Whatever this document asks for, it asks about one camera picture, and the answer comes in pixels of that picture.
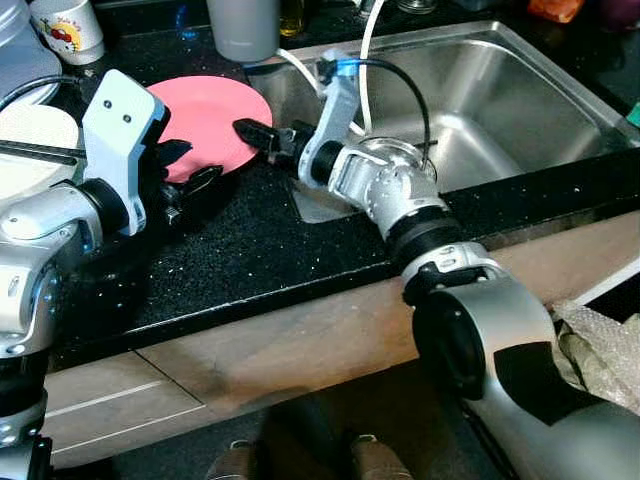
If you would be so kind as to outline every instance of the black cable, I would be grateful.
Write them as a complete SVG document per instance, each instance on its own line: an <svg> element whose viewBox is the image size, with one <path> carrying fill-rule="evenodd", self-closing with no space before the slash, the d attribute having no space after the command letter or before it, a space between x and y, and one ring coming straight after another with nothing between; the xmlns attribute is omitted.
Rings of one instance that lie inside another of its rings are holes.
<svg viewBox="0 0 640 480"><path fill-rule="evenodd" d="M8 94L0 100L0 112L7 108L11 102L21 97L25 93L35 90L36 88L43 87L44 85L50 85L52 83L70 83L77 85L80 83L80 77L74 77L73 75L47 75L46 77L36 78L30 80L22 85L14 88Z"/></svg>
<svg viewBox="0 0 640 480"><path fill-rule="evenodd" d="M427 103L424 101L422 93L420 93L420 89L407 74L407 72L394 65L393 63L386 62L384 60L378 60L375 58L348 58L337 60L337 67L360 65L384 68L385 70L395 73L404 81L404 83L407 84L407 86L411 89L411 92L415 95L416 100L418 101L418 105L420 105L420 113L422 114L422 120L424 122L424 148L422 150L422 163L423 168L427 168L427 164L429 162L429 147L431 146L431 129L429 127L429 109L427 108Z"/></svg>

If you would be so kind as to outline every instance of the stainless steel sink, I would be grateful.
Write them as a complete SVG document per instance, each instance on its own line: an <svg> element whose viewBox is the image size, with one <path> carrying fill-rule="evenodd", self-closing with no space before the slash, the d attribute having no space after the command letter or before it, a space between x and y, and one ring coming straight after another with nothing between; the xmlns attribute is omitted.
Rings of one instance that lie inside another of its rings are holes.
<svg viewBox="0 0 640 480"><path fill-rule="evenodd" d="M330 47L357 56L360 42L295 51L310 68ZM430 156L441 192L640 146L640 134L613 109L499 22L474 22L374 39L370 56L404 69L431 114ZM247 70L278 126L315 124L321 102L304 78L275 59ZM422 142L422 119L409 89L369 69L373 136ZM303 220L349 214L345 205L294 185Z"/></svg>

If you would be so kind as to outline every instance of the white cup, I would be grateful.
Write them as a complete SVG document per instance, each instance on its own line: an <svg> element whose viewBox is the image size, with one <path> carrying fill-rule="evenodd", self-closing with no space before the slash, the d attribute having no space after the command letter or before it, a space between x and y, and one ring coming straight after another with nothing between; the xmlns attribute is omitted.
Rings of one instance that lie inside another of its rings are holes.
<svg viewBox="0 0 640 480"><path fill-rule="evenodd" d="M31 16L51 50L71 65L104 55L102 30L89 0L35 0Z"/></svg>

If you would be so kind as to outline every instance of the person's foot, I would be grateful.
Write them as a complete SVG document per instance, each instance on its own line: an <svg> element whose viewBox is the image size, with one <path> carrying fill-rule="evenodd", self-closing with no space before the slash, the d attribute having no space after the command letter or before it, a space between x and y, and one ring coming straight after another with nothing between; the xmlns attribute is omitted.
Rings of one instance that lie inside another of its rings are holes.
<svg viewBox="0 0 640 480"><path fill-rule="evenodd" d="M209 468L205 480L256 480L255 447L246 440L236 440Z"/></svg>
<svg viewBox="0 0 640 480"><path fill-rule="evenodd" d="M411 473L391 448L374 435L360 435L351 444L359 480L413 480Z"/></svg>

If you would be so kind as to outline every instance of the wooden cabinet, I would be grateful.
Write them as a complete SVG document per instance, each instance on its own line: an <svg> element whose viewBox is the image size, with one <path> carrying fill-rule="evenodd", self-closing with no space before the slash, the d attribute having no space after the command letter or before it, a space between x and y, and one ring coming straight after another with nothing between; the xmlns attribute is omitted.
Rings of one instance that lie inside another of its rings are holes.
<svg viewBox="0 0 640 480"><path fill-rule="evenodd" d="M638 258L633 212L492 252L545 303ZM177 338L47 378L57 466L153 443L417 357L399 279Z"/></svg>
<svg viewBox="0 0 640 480"><path fill-rule="evenodd" d="M136 430L202 407L133 352L48 375L45 388L43 434L54 439L58 467L129 449Z"/></svg>

